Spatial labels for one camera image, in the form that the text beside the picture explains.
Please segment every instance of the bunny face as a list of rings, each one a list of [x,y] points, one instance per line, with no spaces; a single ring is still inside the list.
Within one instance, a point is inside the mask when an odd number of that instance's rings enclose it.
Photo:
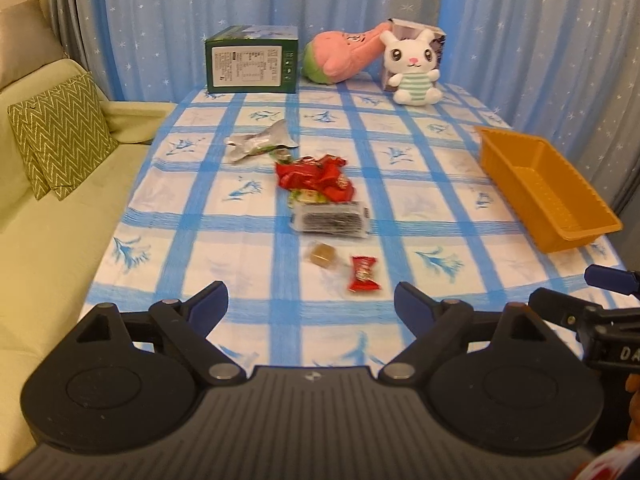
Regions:
[[[385,67],[394,74],[430,72],[438,63],[431,47],[434,38],[428,28],[415,40],[398,40],[391,32],[383,32],[380,40],[385,44]]]

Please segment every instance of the basket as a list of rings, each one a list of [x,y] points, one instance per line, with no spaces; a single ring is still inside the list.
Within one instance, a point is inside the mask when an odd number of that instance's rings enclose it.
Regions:
[[[482,169],[541,252],[583,246],[622,229],[596,190],[548,140],[498,128],[476,130],[482,135]]]

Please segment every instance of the green box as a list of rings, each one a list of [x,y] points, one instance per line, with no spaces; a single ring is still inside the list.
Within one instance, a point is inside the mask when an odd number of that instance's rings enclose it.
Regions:
[[[284,92],[298,81],[298,28],[233,25],[205,41],[207,91]]]

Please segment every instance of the nutrition label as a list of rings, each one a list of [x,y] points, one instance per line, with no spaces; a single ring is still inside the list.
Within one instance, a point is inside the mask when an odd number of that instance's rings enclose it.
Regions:
[[[281,46],[216,46],[213,86],[280,86]]]

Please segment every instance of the table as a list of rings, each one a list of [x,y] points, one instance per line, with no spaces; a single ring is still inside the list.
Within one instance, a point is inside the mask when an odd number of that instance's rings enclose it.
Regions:
[[[192,92],[158,131],[83,313],[101,301],[146,310],[222,280],[229,310],[209,339],[247,370],[370,365],[375,372],[413,339],[393,309],[401,280],[481,310],[526,301],[539,286],[607,307],[637,306],[584,283],[591,263],[622,266],[605,237],[560,253],[535,249],[478,165],[474,126],[507,124],[462,88],[441,88],[439,104],[419,108],[396,105],[364,73],[334,86],[302,80],[297,94]],[[297,234],[268,155],[223,163],[231,133],[256,133],[281,118],[300,155],[347,159],[355,198],[371,212],[369,237]],[[347,292],[348,268],[306,260],[317,241],[334,245],[344,261],[378,258],[382,290]]]

